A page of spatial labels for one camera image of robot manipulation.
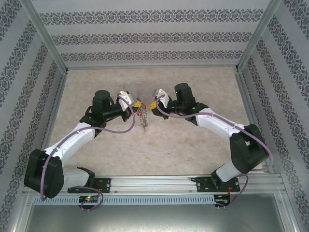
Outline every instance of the enclosure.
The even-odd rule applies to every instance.
[[[309,230],[308,0],[2,0],[0,6],[1,231],[55,223],[56,231],[226,231],[231,224],[239,231]],[[179,83],[216,113],[257,125],[274,154],[272,170],[249,173],[234,208],[201,205],[211,203],[199,201],[209,195],[188,181],[229,162],[229,144],[149,110],[154,89],[175,99]],[[100,89],[114,100],[121,90],[139,97],[148,127],[144,132],[137,117],[129,133],[102,132],[67,163],[111,178],[96,213],[78,211],[78,194],[40,202],[23,183],[31,151],[72,131]],[[121,131],[131,122],[117,118],[107,128]]]

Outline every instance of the vent slot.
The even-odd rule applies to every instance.
[[[58,196],[42,202],[34,197],[34,205],[77,205],[79,196]],[[213,195],[177,195],[177,196],[115,196],[105,195],[103,205],[167,205],[167,204],[215,204]]]

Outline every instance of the metal panel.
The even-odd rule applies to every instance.
[[[77,206],[34,205],[28,232],[283,232],[273,195],[244,195],[235,207],[213,205],[105,205],[93,212]]]
[[[33,206],[33,197],[31,195],[23,195],[20,198],[16,215],[13,220],[11,232],[23,232],[26,229],[31,208]]]
[[[277,207],[282,219],[285,231],[300,232],[299,225],[297,223],[295,214],[292,210],[290,199],[287,193],[276,193],[274,194]]]

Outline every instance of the metal frame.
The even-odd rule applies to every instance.
[[[115,197],[118,199],[128,197],[191,197],[200,198],[208,195],[209,197],[226,192],[197,192],[196,183],[191,181],[192,177],[210,176],[210,175],[170,175],[170,176],[99,176],[102,178],[111,178],[111,191],[104,194],[105,197]],[[240,188],[243,188],[245,178],[239,178]],[[298,232],[299,227],[294,216],[292,206],[286,193],[283,179],[280,174],[249,174],[249,183],[243,194],[274,194],[278,210],[286,232]],[[18,205],[16,217],[13,221],[11,232],[24,232],[31,213],[34,200],[38,199],[39,193],[25,187]],[[68,194],[62,191],[58,196],[61,198],[85,196],[87,194]],[[68,201],[57,202],[54,205],[72,205]]]
[[[174,64],[174,65],[109,65],[109,66],[73,66],[68,70],[104,70],[104,69],[178,69],[178,68],[226,68],[233,64]]]
[[[265,9],[264,14],[262,15],[261,20],[259,21],[257,27],[255,28],[253,35],[251,36],[245,50],[243,51],[239,59],[239,62],[237,64],[238,71],[241,71],[246,65],[249,57],[251,56],[253,50],[255,49],[255,46],[262,37],[262,34],[267,28],[268,23],[270,22],[272,16],[274,15],[280,3],[281,0],[270,0],[267,8]]]
[[[61,73],[64,73],[67,70],[67,66],[58,51],[52,37],[48,33],[39,13],[36,11],[33,3],[31,0],[20,0],[23,8],[25,9],[27,15],[31,19],[33,25],[35,26],[37,32],[41,36],[43,42],[45,43],[48,51],[52,55],[54,61],[56,62],[57,66],[61,70]]]
[[[50,120],[50,123],[48,124],[47,131],[46,131],[46,137],[45,137],[45,140],[42,143],[41,149],[45,149],[46,147],[48,147],[50,140],[52,138],[52,133],[53,133],[54,125],[55,125],[55,122],[56,122],[56,117],[57,117],[57,113],[58,113],[58,110],[59,110],[59,106],[60,106],[62,94],[63,94],[63,91],[64,91],[64,87],[66,85],[67,77],[68,77],[68,72],[65,71],[63,73],[61,84],[59,86],[60,91],[58,92],[58,94],[56,96],[56,103],[54,105],[52,115],[50,117],[51,120]]]
[[[234,74],[236,77],[237,85],[240,91],[241,99],[242,99],[249,123],[253,123],[258,126],[259,124],[258,124],[256,115],[255,115],[255,112],[254,112],[252,102],[250,101],[249,92],[246,87],[242,73],[236,71],[234,72]]]

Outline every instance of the floor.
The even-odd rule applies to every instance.
[[[164,89],[174,100],[174,86],[183,82],[189,84],[197,102],[248,124],[232,68],[69,71],[50,145],[76,126],[97,90],[109,91],[114,100],[119,91],[129,91],[149,107],[154,89]],[[146,133],[138,117],[129,133],[102,132],[77,151],[66,166],[83,166],[96,175],[210,174],[230,161],[229,144],[205,128],[184,119],[164,120],[149,110],[147,120]],[[131,122],[117,118],[106,128],[122,131]]]

